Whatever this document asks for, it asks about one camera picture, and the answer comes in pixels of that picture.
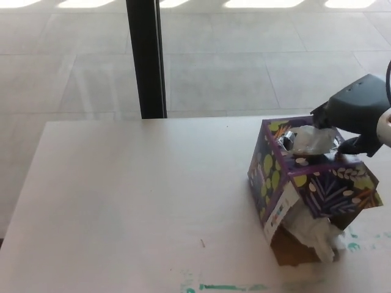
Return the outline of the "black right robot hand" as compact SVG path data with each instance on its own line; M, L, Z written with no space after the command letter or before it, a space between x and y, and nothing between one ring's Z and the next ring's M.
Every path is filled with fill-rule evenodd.
M311 111L318 129L337 128L355 134L340 144L340 154L373 157L383 146L377 134L381 115L390 109L389 78L367 74Z

